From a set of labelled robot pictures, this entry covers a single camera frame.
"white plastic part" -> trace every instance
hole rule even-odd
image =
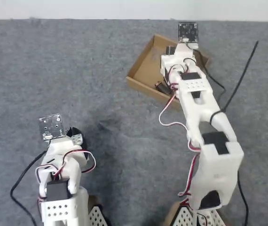
[[[229,153],[218,154],[215,145],[204,145],[199,124],[203,121],[209,122],[211,116],[220,108],[208,79],[196,65],[193,50],[190,48],[185,43],[179,43],[174,55],[162,55],[160,72],[164,77],[168,77],[168,84],[174,83],[173,87],[177,88],[176,96],[186,118],[188,139],[191,139],[194,147],[201,148],[198,170],[190,185],[189,204],[193,210],[198,210],[202,199],[210,191],[216,190],[221,204],[208,210],[218,209],[222,205],[227,205],[231,199],[244,153],[225,113],[216,114],[211,125],[217,131],[224,132],[228,138],[226,147]],[[189,73],[198,73],[200,78],[183,80],[180,74],[187,67]],[[193,98],[191,92],[194,91],[200,91],[199,98]]]
[[[94,206],[89,213],[90,226],[107,226],[106,220],[98,206]]]
[[[42,161],[42,165],[51,163],[59,169],[63,163],[63,156],[67,152],[77,149],[81,149],[81,146],[75,145],[70,137],[51,140],[48,151]],[[83,153],[71,153],[65,158],[65,166],[61,175],[62,179],[69,179],[68,190],[71,194],[75,194],[78,191],[81,179],[81,167],[84,167],[86,163],[87,159]],[[39,194],[41,197],[46,197],[46,185],[51,181],[49,171],[47,169],[39,170],[39,177],[41,180]]]
[[[83,143],[83,137],[82,134],[73,135],[71,137],[74,145],[82,145]]]
[[[201,226],[226,226],[216,210],[200,211],[193,214],[187,207],[181,207],[172,226],[194,226],[193,219],[196,217]]]
[[[41,216],[44,226],[90,226],[87,190],[80,187],[70,199],[42,202]]]
[[[199,209],[203,197],[214,190],[220,196],[219,207],[229,203],[244,152],[238,142],[227,142],[226,147],[229,154],[218,154],[214,144],[201,146],[199,167],[190,185],[189,204],[192,209]]]

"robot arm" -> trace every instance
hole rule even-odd
[[[244,152],[225,113],[213,118],[215,132],[201,133],[199,129],[200,122],[210,122],[220,108],[206,75],[196,65],[192,48],[197,48],[197,43],[188,44],[189,38],[183,38],[190,37],[194,28],[190,23],[179,24],[179,43],[172,55],[161,56],[160,72],[176,90],[186,118],[187,137],[200,150],[188,197],[189,206],[197,211],[218,209],[229,203]]]
[[[83,150],[85,140],[78,129],[71,128],[70,136],[65,135],[59,114],[40,118],[39,123],[42,138],[49,140],[47,153],[36,169],[42,221],[45,226],[89,226],[88,192],[79,184],[81,169],[89,160],[86,154],[95,158]]]

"gray carpet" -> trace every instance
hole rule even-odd
[[[155,226],[186,182],[193,153],[185,131],[163,128],[163,105],[128,88],[126,74],[154,33],[177,38],[176,21],[0,21],[0,226],[31,225],[9,197],[25,167],[46,148],[37,118],[61,113],[65,127],[86,134],[97,168],[81,184],[98,195],[114,226]],[[250,226],[268,225],[268,23],[199,22],[200,45],[212,54],[212,75],[233,90],[257,39],[256,54],[228,108],[245,152],[241,180]],[[220,90],[213,84],[218,93]],[[169,110],[165,121],[184,120]],[[16,197],[41,224],[34,168]],[[238,189],[222,209],[241,226]]]

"circuit board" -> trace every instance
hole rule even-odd
[[[198,24],[196,22],[178,23],[179,43],[198,42]]]
[[[65,136],[60,114],[39,118],[39,128],[43,140],[57,139]]]

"white wall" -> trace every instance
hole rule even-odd
[[[268,21],[268,0],[0,0],[0,19]]]

